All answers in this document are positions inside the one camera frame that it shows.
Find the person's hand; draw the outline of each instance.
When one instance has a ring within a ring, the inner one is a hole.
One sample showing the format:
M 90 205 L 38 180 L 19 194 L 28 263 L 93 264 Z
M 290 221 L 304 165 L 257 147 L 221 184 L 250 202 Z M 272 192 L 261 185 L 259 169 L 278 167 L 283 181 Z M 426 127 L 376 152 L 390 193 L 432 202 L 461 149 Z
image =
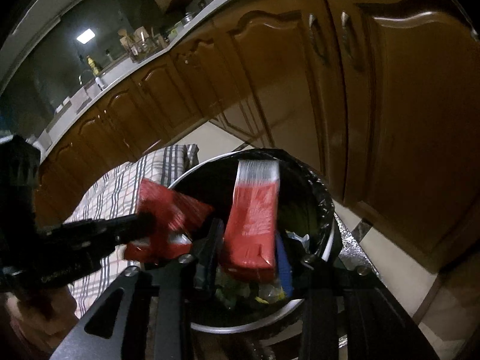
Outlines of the person's hand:
M 43 352 L 51 353 L 76 325 L 77 302 L 67 287 L 44 290 L 41 294 L 50 300 L 53 313 L 49 318 L 38 308 L 18 300 L 14 295 L 7 299 L 7 310 L 31 344 Z

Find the brown wooden cabinet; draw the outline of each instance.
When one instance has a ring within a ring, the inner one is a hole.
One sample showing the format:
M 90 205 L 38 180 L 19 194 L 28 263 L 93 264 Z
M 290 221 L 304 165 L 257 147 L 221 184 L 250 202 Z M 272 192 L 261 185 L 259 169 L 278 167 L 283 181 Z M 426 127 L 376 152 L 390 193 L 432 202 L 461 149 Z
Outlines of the brown wooden cabinet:
M 71 128 L 69 134 L 78 137 L 83 156 L 93 159 L 97 164 L 96 179 L 126 161 L 135 160 L 122 136 L 111 127 L 107 114 L 100 111 L 97 105 L 90 107 L 81 120 Z
M 242 95 L 261 110 L 270 142 L 319 171 L 341 199 L 345 100 L 325 0 L 239 0 L 213 23 Z
M 163 55 L 132 74 L 142 96 L 170 137 L 182 133 L 202 116 L 169 55 Z
M 239 88 L 211 21 L 171 51 L 172 60 L 203 116 L 258 147 L 269 147 L 258 108 Z
M 139 159 L 152 145 L 167 142 L 165 121 L 158 107 L 143 98 L 131 79 L 125 79 L 110 91 L 98 105 L 121 137 L 124 150 Z
M 449 0 L 328 0 L 349 132 L 346 206 L 435 271 L 479 237 L 480 44 Z
M 74 181 L 52 158 L 40 166 L 38 188 L 34 193 L 35 216 L 39 226 L 57 225 L 73 212 L 82 197 Z

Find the aluminum foil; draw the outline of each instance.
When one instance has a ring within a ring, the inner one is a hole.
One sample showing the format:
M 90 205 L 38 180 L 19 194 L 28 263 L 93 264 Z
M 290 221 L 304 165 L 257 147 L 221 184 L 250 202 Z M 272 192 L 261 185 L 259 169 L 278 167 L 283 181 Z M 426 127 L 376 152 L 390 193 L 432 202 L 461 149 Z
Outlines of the aluminum foil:
M 370 261 L 368 256 L 363 251 L 360 244 L 354 239 L 353 235 L 348 231 L 345 224 L 341 221 L 337 214 L 335 215 L 335 220 L 337 221 L 338 228 L 340 229 L 340 234 L 342 236 L 343 249 L 340 251 L 339 258 L 340 261 L 344 264 L 345 268 L 353 271 L 357 266 L 366 266 L 369 267 L 378 278 L 381 279 L 380 274 L 378 273 L 375 265 Z

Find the plastic wrap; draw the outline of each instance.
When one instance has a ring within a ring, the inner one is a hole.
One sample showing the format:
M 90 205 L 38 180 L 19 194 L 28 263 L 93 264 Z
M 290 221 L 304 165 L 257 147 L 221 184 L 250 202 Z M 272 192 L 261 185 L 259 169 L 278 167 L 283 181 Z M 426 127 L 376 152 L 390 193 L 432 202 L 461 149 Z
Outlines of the plastic wrap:
M 130 242 L 124 251 L 124 259 L 156 263 L 159 259 L 173 259 L 188 253 L 191 233 L 212 211 L 208 204 L 142 179 L 137 212 L 149 212 L 155 216 L 154 232 L 147 238 Z
M 268 283 L 275 277 L 278 184 L 277 161 L 239 161 L 219 260 L 237 280 Z

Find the floor tile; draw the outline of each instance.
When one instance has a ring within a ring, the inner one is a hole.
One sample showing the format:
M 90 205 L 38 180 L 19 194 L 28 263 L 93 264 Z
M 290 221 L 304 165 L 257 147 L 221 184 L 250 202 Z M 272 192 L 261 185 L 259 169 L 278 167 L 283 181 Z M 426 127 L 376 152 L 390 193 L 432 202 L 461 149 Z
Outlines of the floor tile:
M 345 224 L 346 228 L 352 232 L 354 228 L 359 224 L 362 220 L 358 215 L 354 214 L 350 211 L 347 207 L 342 206 L 340 203 L 333 201 L 335 204 L 335 212 L 337 213 L 338 217 L 342 220 Z
M 366 234 L 371 229 L 371 223 L 368 222 L 366 219 L 362 219 L 358 225 L 352 230 L 352 235 L 357 242 L 361 242 L 361 240 L 366 236 Z
M 178 144 L 188 143 L 198 145 L 198 160 L 203 162 L 217 155 L 231 152 L 243 142 L 214 124 L 207 122 L 178 141 Z
M 425 299 L 437 274 L 431 274 L 375 228 L 360 243 L 383 282 L 412 316 Z
M 431 330 L 426 324 L 420 322 L 418 325 L 423 335 L 430 342 L 431 346 L 435 349 L 440 360 L 452 360 L 455 355 L 462 349 L 465 344 L 464 339 L 458 340 L 443 340 L 438 337 L 433 330 Z

